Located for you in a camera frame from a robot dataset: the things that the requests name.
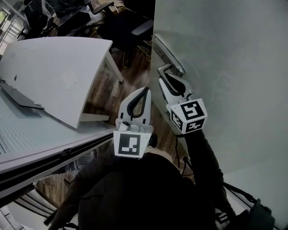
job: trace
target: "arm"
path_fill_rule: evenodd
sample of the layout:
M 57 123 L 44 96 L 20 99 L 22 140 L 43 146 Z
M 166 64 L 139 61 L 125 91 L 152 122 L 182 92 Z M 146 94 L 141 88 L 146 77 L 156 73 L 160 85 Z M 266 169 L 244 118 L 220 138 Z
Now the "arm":
M 112 145 L 107 153 L 94 158 L 77 174 L 49 230 L 58 230 L 63 227 L 78 212 L 81 197 L 112 170 L 117 161 L 113 153 L 114 146 Z
M 203 131 L 188 133 L 184 137 L 196 185 L 211 197 L 214 207 L 228 215 L 235 215 L 224 187 L 217 182 L 217 180 L 224 181 L 223 173 Z
M 114 15 L 113 12 L 109 9 L 110 6 L 113 6 L 114 2 L 108 2 L 105 3 L 103 5 L 100 5 L 99 7 L 97 7 L 96 9 L 92 10 L 93 14 L 98 14 L 99 12 L 101 12 L 102 10 L 105 11 L 106 14 L 108 15 Z
M 142 25 L 134 29 L 131 33 L 136 36 L 140 36 L 146 33 L 147 31 L 152 30 L 153 26 L 154 26 L 154 21 L 148 20 L 147 22 L 143 23 Z

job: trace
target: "black jacket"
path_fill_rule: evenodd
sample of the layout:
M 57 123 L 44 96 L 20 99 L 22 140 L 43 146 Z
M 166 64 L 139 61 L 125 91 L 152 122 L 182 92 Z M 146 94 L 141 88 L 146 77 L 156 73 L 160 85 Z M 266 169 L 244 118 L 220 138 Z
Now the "black jacket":
M 215 208 L 234 216 L 223 173 L 202 131 L 185 135 L 195 185 L 162 156 L 116 157 L 111 149 L 75 177 L 50 230 L 78 213 L 80 230 L 216 229 Z

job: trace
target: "wooden floor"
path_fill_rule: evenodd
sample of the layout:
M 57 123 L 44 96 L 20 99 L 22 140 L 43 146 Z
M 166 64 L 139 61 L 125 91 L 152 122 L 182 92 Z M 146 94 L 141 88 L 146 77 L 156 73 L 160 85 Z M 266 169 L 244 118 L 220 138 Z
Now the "wooden floor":
M 134 51 L 132 67 L 129 69 L 122 66 L 122 51 L 113 49 L 111 55 L 122 73 L 124 81 L 119 83 L 116 77 L 112 76 L 108 67 L 104 66 L 94 82 L 84 112 L 109 115 L 108 123 L 115 126 L 121 101 L 136 89 L 149 85 L 150 62 L 146 60 L 146 55 L 139 48 Z M 154 133 L 158 136 L 157 148 L 169 153 L 176 163 L 175 135 L 153 103 L 151 125 L 154 127 Z M 178 146 L 178 152 L 180 157 L 186 155 L 181 145 Z M 71 181 L 73 175 L 71 173 L 53 175 L 39 181 L 37 187 L 55 203 L 61 204 L 68 190 L 63 183 L 64 178 Z

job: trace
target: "black cable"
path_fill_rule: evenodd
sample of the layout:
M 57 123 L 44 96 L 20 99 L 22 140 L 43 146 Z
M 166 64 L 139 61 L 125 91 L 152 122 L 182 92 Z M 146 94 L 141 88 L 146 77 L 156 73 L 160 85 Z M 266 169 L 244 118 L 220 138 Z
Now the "black cable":
M 183 171 L 182 171 L 182 174 L 181 174 L 181 176 L 183 176 L 183 174 L 184 174 L 184 171 L 185 171 L 185 169 L 186 169 L 186 161 L 184 161 L 184 168 L 183 168 Z
M 256 203 L 256 202 L 257 202 L 257 200 L 256 200 L 252 195 L 250 195 L 249 193 L 244 192 L 243 190 L 241 190 L 241 189 L 239 189 L 239 188 L 236 188 L 236 187 L 234 187 L 234 186 L 232 186 L 232 185 L 230 185 L 230 184 L 227 184 L 227 183 L 225 183 L 224 181 L 218 180 L 218 179 L 216 179 L 216 178 L 215 178 L 215 180 L 216 180 L 219 184 L 221 184 L 222 186 L 224 186 L 225 188 L 231 189 L 231 190 L 233 190 L 234 192 L 237 192 L 237 193 L 243 195 L 249 202 L 251 202 L 251 203 Z
M 188 164 L 189 168 L 193 171 L 192 165 L 191 165 L 190 162 L 188 161 L 188 158 L 186 158 L 185 161 L 187 161 L 187 164 Z
M 178 138 L 177 138 L 177 136 L 176 136 L 175 151 L 176 151 L 176 156 L 177 156 L 177 161 L 178 161 L 178 169 L 180 170 L 180 160 L 179 160 L 179 155 L 178 155 L 177 147 L 178 147 Z
M 249 208 L 252 208 L 252 206 L 250 206 L 249 204 L 247 204 L 242 198 L 240 198 L 239 196 L 237 196 L 232 190 L 228 189 L 231 193 L 233 193 L 239 200 L 241 200 L 244 204 L 246 204 Z

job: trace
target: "door lever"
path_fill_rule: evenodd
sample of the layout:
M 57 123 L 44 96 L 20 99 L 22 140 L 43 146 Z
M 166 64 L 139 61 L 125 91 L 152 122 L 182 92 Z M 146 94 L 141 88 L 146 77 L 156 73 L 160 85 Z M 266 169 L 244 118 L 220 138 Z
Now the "door lever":
M 154 35 L 153 49 L 165 63 L 165 65 L 157 69 L 161 76 L 164 76 L 164 73 L 167 70 L 170 70 L 172 74 L 178 77 L 181 77 L 185 74 L 184 68 L 180 65 L 170 50 L 162 43 L 162 39 L 158 34 Z

